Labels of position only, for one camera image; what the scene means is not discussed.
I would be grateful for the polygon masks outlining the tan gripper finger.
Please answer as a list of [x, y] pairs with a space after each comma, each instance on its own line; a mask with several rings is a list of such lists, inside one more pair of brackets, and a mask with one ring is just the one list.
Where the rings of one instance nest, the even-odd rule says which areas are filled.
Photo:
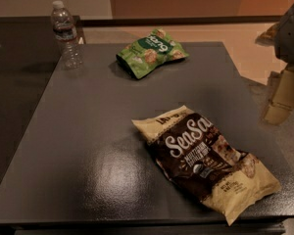
[[264, 120], [280, 125], [294, 110], [294, 65], [288, 64], [280, 73], [272, 72], [268, 80], [268, 90]]

